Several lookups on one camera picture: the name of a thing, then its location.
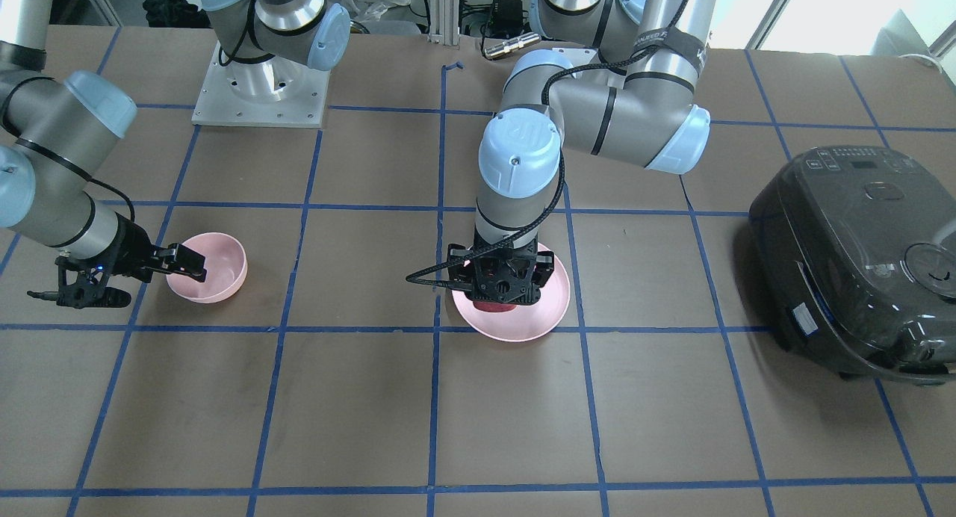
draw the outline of red object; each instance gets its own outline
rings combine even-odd
[[[503,305],[502,303],[483,303],[480,300],[475,300],[472,302],[475,306],[475,309],[481,310],[481,312],[488,313],[504,313],[511,312],[513,309],[516,309],[518,305]]]

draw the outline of robotic arm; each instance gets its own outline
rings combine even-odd
[[[710,134],[710,113],[693,105],[693,92],[714,3],[533,0],[537,33],[597,48],[601,62],[574,67],[547,50],[520,58],[478,150],[471,249],[452,244],[447,262],[407,279],[464,291],[478,303],[537,302],[553,271],[553,254],[537,250],[537,229],[560,198],[563,146],[689,172]],[[450,279],[423,279],[441,269]]]
[[[351,19],[326,0],[202,0],[226,53],[225,64],[282,58],[329,71],[345,53]]]
[[[0,122],[17,138],[0,146],[0,226],[60,251],[58,291],[30,295],[76,309],[123,307],[131,297],[109,288],[110,276],[150,282],[160,272],[204,281],[201,255],[155,246],[133,217],[85,193],[136,105],[96,74],[78,71],[58,84],[41,73],[51,3],[0,0]]]

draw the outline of pink bowl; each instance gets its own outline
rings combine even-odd
[[[167,275],[174,293],[195,303],[218,303],[235,294],[246,281],[249,270],[246,250],[232,235],[204,233],[182,241],[182,245],[205,256],[205,282],[189,276]]]
[[[547,250],[544,244],[538,244],[538,248]],[[494,313],[479,309],[461,291],[452,291],[451,299],[472,329],[502,342],[527,342],[552,331],[564,318],[571,302],[571,281],[560,259],[554,256],[554,273],[541,288],[541,299],[531,306]]]

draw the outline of blue tape line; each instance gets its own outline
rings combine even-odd
[[[7,252],[4,254],[2,261],[0,261],[0,276],[3,276],[3,271],[7,270],[7,264],[10,264],[10,258],[13,258],[13,251],[16,249],[16,245],[20,242],[20,234],[13,236],[13,241],[10,241],[10,246],[7,246]]]
[[[890,143],[887,142],[887,136],[884,135],[884,132],[880,128],[880,123],[877,123],[877,118],[873,115],[873,111],[870,109],[870,105],[867,104],[866,98],[863,97],[863,91],[860,91],[860,86],[857,85],[857,79],[853,78],[853,73],[850,72],[850,66],[846,64],[842,55],[837,55],[839,58],[839,64],[843,66],[843,71],[846,73],[847,78],[850,78],[850,84],[853,85],[853,91],[857,92],[857,97],[860,97],[860,102],[863,103],[863,109],[866,111],[866,115],[870,116],[870,121],[873,122],[873,126],[877,129],[877,133],[880,135],[880,139],[884,146],[890,146]]]
[[[248,487],[212,487],[212,489],[189,489],[189,487],[146,487],[145,489],[83,489],[83,498],[121,497],[237,497],[249,496]]]
[[[899,429],[899,422],[897,422],[896,414],[894,414],[893,407],[890,405],[887,391],[884,390],[884,384],[882,384],[880,380],[874,380],[873,382],[875,387],[877,387],[877,394],[880,395],[880,402],[884,405],[884,411],[887,411],[887,418],[893,427],[893,434],[896,435],[897,442],[899,443],[899,451],[902,452],[902,458],[904,458],[906,462],[906,468],[909,469],[911,480],[916,484],[916,490],[919,493],[919,499],[922,501],[922,507],[926,511],[926,517],[933,517],[933,508],[929,506],[929,499],[926,498],[926,490],[922,488],[922,481],[919,479],[919,473],[916,471],[916,463],[913,462],[913,456],[910,455],[909,448],[906,446],[906,439],[902,435],[902,430]]]
[[[75,489],[0,489],[3,498],[65,498],[72,497]]]
[[[737,360],[733,356],[733,347],[730,346],[730,336],[727,334],[727,326],[724,324],[724,315],[721,313],[720,299],[717,298],[717,286],[714,283],[713,272],[710,271],[710,261],[707,259],[707,249],[704,248],[704,236],[701,234],[701,228],[700,224],[697,222],[697,214],[694,211],[694,206],[690,203],[690,197],[687,196],[687,189],[683,183],[683,176],[680,177],[680,187],[683,189],[684,198],[687,200],[687,211],[690,211],[690,222],[694,228],[694,237],[697,239],[697,248],[701,253],[701,262],[704,264],[704,275],[707,277],[707,288],[710,289],[710,299],[713,301],[714,315],[717,318],[717,326],[720,326],[721,337],[724,340],[724,351],[727,353],[727,363],[730,365],[730,374],[733,377],[733,385],[734,388],[736,388],[737,399],[740,402],[740,411],[744,416],[744,425],[745,428],[747,428],[747,438],[750,439],[751,452],[754,453],[754,466],[757,469],[757,477],[760,480],[760,488],[764,493],[764,503],[767,504],[767,514],[769,517],[775,517],[774,501],[771,500],[771,491],[769,491],[768,488],[767,475],[764,472],[764,463],[760,456],[760,448],[757,446],[757,436],[754,432],[754,422],[751,420],[751,412],[747,406],[747,398],[744,395],[744,385],[740,380],[740,373],[737,370]]]
[[[287,326],[289,332],[301,333],[355,333],[355,334],[374,334],[374,333],[417,333],[428,334],[433,330],[432,326]]]
[[[435,264],[440,264],[444,257],[444,251],[441,250],[444,237],[444,147],[445,147],[445,129],[447,128],[447,98],[448,98],[448,71],[454,69],[464,69],[465,65],[461,61],[455,61],[451,65],[441,65],[441,116],[439,120],[438,131],[438,213],[437,213],[437,238],[435,241]],[[441,278],[441,271],[435,273],[435,279]],[[431,401],[428,414],[428,486],[435,486],[436,470],[438,468],[438,385],[439,385],[439,362],[441,361],[441,295],[435,295],[435,317],[432,321],[432,358],[431,358]],[[427,517],[435,515],[435,493],[428,491],[426,503]]]
[[[128,324],[82,324],[82,323],[0,323],[0,330],[69,330],[116,332],[126,330]],[[224,326],[224,324],[133,324],[134,332],[229,332],[273,333],[277,326]],[[427,334],[434,326],[286,326],[286,332],[302,334]],[[726,326],[727,332],[772,332],[773,326]],[[471,326],[438,326],[443,333],[475,333]],[[552,332],[570,333],[581,330],[580,326],[556,326]],[[584,326],[588,334],[719,334],[717,326]]]
[[[913,126],[880,126],[880,130],[901,130],[908,132],[956,132],[951,128],[913,128]]]
[[[113,38],[110,39],[110,44],[106,47],[106,52],[103,54],[103,59],[99,61],[99,67],[96,68],[96,74],[103,74],[103,69],[106,68],[106,62],[110,60],[110,54],[113,54],[113,47],[117,44],[117,38],[120,38],[120,31],[122,31],[122,27],[119,27],[116,31],[113,31]]]
[[[269,383],[269,397],[266,399],[266,414],[262,421],[262,433],[259,436],[259,449],[255,457],[255,469],[252,473],[252,494],[249,494],[249,504],[246,507],[246,516],[255,515],[255,505],[257,500],[257,491],[262,480],[262,469],[266,462],[266,448],[269,445],[269,432],[273,425],[273,411],[276,408],[276,391],[279,386],[279,372],[282,370],[282,351],[285,349],[286,333],[289,330],[289,313],[293,306],[293,293],[296,292],[296,279],[298,276],[298,265],[302,258],[302,245],[305,243],[306,228],[308,227],[308,200],[311,198],[311,191],[315,184],[315,172],[318,170],[318,157],[322,149],[322,131],[315,135],[315,146],[311,156],[311,166],[308,169],[308,179],[306,180],[305,196],[302,199],[301,217],[299,219],[299,238],[296,247],[296,262],[293,264],[293,270],[289,273],[289,285],[286,286],[286,299],[282,306],[282,319],[279,323],[279,335],[276,338],[276,360],[273,364],[273,376]]]
[[[454,64],[447,65],[453,68],[457,68]],[[393,113],[428,113],[428,114],[449,114],[449,115],[476,115],[481,117],[491,117],[494,115],[494,112],[485,112],[485,111],[450,111],[450,109],[445,109],[444,105],[441,105],[441,108],[393,108],[393,106],[347,106],[347,105],[330,105],[330,111],[358,111],[358,112],[393,112]]]
[[[956,483],[956,476],[919,476],[920,483]]]
[[[899,486],[912,484],[912,477],[788,477],[782,480],[767,480],[770,487],[820,487],[820,486]]]
[[[571,192],[567,183],[564,186],[564,207],[571,208]],[[594,378],[591,376],[591,353],[588,348],[587,326],[584,322],[584,299],[581,294],[580,269],[577,267],[577,241],[574,238],[574,221],[571,214],[564,214],[568,227],[568,246],[571,256],[571,275],[574,277],[574,302],[577,303],[577,334],[581,342],[581,362],[584,367],[584,391],[588,398],[588,417],[591,421],[591,440],[595,450],[595,468],[597,469],[597,486],[600,493],[600,510],[602,517],[610,517],[611,506],[607,497],[607,477],[604,475],[604,463],[600,458],[600,428],[598,428],[598,406],[595,404]]]
[[[954,476],[921,477],[922,483],[956,484]],[[820,486],[912,486],[911,476],[875,477],[787,477],[766,480],[768,487]],[[608,491],[663,491],[707,489],[759,489],[760,480],[691,480],[691,482],[611,482],[603,488]],[[82,489],[80,498],[105,497],[246,497],[255,491],[257,496],[338,496],[338,495],[421,495],[456,493],[536,493],[600,491],[598,483],[516,483],[464,484],[464,486],[276,486],[250,489],[249,487],[137,487],[137,489]],[[75,489],[0,489],[4,498],[65,498]]]
[[[180,173],[176,178],[176,186],[173,187],[173,194],[170,197],[170,206],[167,207],[167,213],[165,214],[163,225],[160,227],[160,233],[157,234],[156,244],[163,244],[163,237],[167,233],[167,227],[170,226],[170,215],[173,211],[173,203],[176,201],[177,196],[179,196],[179,191],[182,188],[182,180],[185,178],[185,173],[189,167],[189,160],[192,157],[192,152],[196,146],[196,139],[199,136],[200,128],[196,126],[192,133],[192,139],[189,141],[189,147],[187,153],[185,153],[184,159],[182,159],[182,166],[180,167]],[[69,508],[66,513],[66,517],[74,517],[76,514],[76,506],[79,503],[79,491],[83,489],[86,483],[86,476],[90,472],[90,465],[93,462],[93,455],[96,453],[96,446],[99,444],[99,436],[102,434],[103,422],[105,422],[106,414],[109,411],[110,403],[113,400],[113,391],[116,390],[117,380],[120,377],[120,368],[122,367],[122,362],[126,357],[126,350],[129,347],[130,337],[133,336],[134,323],[136,323],[137,317],[140,315],[140,307],[143,307],[143,297],[146,296],[146,283],[140,285],[140,291],[136,296],[136,303],[133,305],[133,310],[130,313],[129,321],[126,324],[126,331],[123,334],[122,343],[119,346],[119,353],[117,354],[117,359],[113,364],[113,373],[110,375],[110,382],[106,385],[106,395],[103,397],[102,405],[99,408],[99,415],[96,418],[96,425],[93,426],[93,434],[90,436],[90,444],[86,449],[86,457],[83,459],[83,465],[81,470],[79,470],[79,477],[76,479],[76,493],[74,496],[69,499]]]
[[[107,205],[125,205],[119,199],[103,200]],[[298,203],[241,202],[241,201],[133,201],[137,207],[218,207],[218,208],[302,208]],[[330,211],[420,211],[421,213],[474,213],[474,207],[444,207],[444,205],[359,205],[351,203],[310,203],[308,208]],[[554,214],[663,214],[686,217],[689,212],[680,208],[556,208]],[[696,211],[701,217],[747,217],[746,211]]]
[[[67,508],[67,517],[74,517],[76,506],[79,504],[79,491],[86,484],[86,476],[90,473],[90,465],[93,463],[93,455],[96,453],[96,446],[99,445],[99,436],[102,435],[103,423],[106,422],[106,414],[109,412],[110,403],[113,401],[113,392],[116,391],[117,380],[120,379],[120,368],[122,361],[126,357],[126,350],[129,348],[130,337],[133,336],[132,324],[140,314],[140,307],[143,306],[143,296],[146,295],[146,283],[140,285],[140,291],[136,296],[136,303],[133,305],[133,312],[129,316],[129,327],[123,333],[122,343],[117,351],[116,361],[113,363],[113,370],[110,373],[109,383],[106,385],[106,394],[103,395],[102,404],[99,405],[99,414],[96,415],[96,424],[93,425],[93,434],[90,436],[90,443],[86,446],[86,455],[83,458],[83,465],[79,469],[79,476],[76,478],[75,492],[69,499]]]
[[[786,140],[783,138],[783,132],[780,130],[780,125],[776,120],[776,116],[774,115],[774,108],[771,108],[771,102],[767,98],[767,92],[764,91],[764,84],[760,81],[760,75],[757,74],[757,67],[754,66],[754,60],[752,60],[750,52],[745,50],[744,55],[747,57],[747,64],[751,67],[751,73],[754,74],[754,80],[757,82],[757,90],[760,91],[760,97],[764,99],[764,106],[767,108],[767,114],[771,116],[771,123],[774,125],[777,138],[780,140],[780,146],[783,147],[783,152],[786,156],[786,162],[789,162],[793,159],[793,157],[791,154],[789,154],[788,147],[786,147]]]
[[[191,111],[196,105],[151,105],[146,102],[146,104],[140,104],[137,102],[136,108],[152,108],[152,109],[164,109],[164,111]]]

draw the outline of black cloth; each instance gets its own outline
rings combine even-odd
[[[146,21],[150,28],[211,28],[204,10],[187,0],[146,0]]]

